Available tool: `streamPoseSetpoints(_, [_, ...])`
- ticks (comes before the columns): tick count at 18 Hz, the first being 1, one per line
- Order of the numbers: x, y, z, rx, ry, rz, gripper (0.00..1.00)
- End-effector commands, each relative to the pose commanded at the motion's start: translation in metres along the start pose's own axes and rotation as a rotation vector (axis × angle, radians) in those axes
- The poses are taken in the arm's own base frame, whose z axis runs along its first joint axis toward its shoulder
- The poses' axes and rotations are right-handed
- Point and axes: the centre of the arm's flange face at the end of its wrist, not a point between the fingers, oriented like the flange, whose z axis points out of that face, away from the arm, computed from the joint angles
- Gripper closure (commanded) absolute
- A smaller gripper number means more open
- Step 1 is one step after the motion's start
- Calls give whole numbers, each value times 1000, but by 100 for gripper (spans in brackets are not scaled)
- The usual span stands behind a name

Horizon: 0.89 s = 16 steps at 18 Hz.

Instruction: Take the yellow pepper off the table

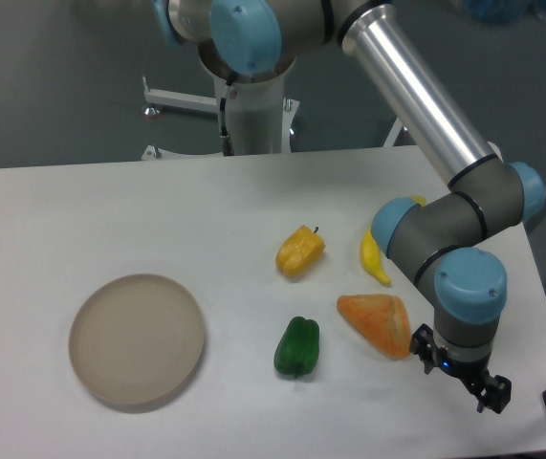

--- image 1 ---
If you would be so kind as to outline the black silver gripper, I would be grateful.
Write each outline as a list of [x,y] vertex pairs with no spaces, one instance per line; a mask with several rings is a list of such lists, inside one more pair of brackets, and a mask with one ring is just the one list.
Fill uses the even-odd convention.
[[512,382],[488,370],[492,342],[477,347],[461,347],[444,340],[434,340],[432,329],[425,323],[413,333],[409,352],[417,356],[428,375],[435,366],[460,380],[477,400],[476,410],[501,414],[512,397]]

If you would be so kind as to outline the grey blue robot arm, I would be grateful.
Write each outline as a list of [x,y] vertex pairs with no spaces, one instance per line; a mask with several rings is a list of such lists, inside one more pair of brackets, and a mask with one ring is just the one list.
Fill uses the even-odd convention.
[[511,382],[488,370],[507,298],[507,274],[479,244],[536,214],[544,185],[523,163],[506,164],[453,103],[396,21],[388,1],[156,1],[165,40],[197,45],[218,79],[214,111],[226,156],[278,153],[282,98],[270,104],[248,90],[284,77],[295,59],[337,42],[354,57],[394,110],[448,194],[420,206],[397,198],[374,217],[371,233],[427,299],[432,325],[413,334],[410,351],[426,369],[458,379],[479,409],[501,412]]

